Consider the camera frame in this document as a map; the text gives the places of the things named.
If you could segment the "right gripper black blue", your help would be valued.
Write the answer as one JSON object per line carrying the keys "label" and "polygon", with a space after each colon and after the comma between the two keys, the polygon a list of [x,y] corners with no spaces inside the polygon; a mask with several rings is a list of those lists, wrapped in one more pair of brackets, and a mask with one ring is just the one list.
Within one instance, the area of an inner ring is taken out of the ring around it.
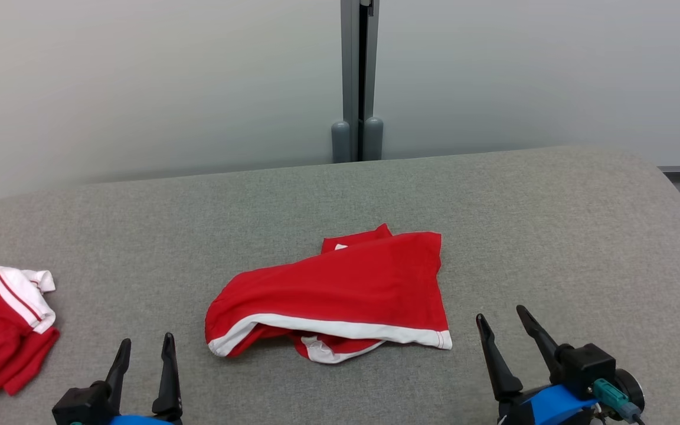
{"label": "right gripper black blue", "polygon": [[484,361],[499,424],[591,424],[599,420],[644,423],[644,394],[634,377],[597,345],[574,348],[558,344],[525,306],[516,307],[527,334],[534,339],[550,378],[556,384],[523,391],[521,380],[508,368],[483,314],[476,315]]}

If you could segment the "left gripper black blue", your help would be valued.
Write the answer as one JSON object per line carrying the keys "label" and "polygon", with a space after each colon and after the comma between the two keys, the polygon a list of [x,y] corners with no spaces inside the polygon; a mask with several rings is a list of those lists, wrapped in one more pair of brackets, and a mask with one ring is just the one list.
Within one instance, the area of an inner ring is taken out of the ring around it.
{"label": "left gripper black blue", "polygon": [[57,424],[181,424],[182,398],[175,338],[165,334],[162,344],[162,374],[151,416],[120,413],[122,387],[130,365],[132,341],[125,338],[105,380],[84,389],[70,389],[52,408]]}

